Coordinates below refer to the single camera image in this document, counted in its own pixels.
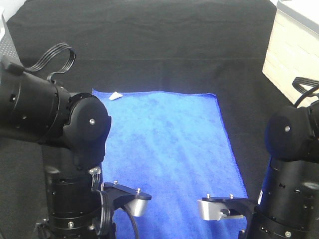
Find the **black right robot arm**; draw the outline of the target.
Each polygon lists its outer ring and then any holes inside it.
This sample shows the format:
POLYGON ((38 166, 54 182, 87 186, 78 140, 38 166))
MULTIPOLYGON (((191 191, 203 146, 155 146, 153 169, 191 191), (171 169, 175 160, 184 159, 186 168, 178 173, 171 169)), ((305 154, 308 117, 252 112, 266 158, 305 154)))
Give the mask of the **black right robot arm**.
POLYGON ((266 126, 270 161, 240 239, 307 239, 319 211, 319 103, 285 106, 266 126))

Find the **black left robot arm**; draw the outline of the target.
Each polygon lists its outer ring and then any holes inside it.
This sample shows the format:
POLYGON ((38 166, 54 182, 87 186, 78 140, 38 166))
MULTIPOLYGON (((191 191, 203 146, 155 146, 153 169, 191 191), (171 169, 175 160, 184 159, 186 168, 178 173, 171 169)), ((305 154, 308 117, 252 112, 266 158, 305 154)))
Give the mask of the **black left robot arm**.
POLYGON ((3 57, 0 62, 0 134, 41 145, 53 239, 103 239, 99 168, 111 117, 90 93, 64 88, 28 73, 3 57))

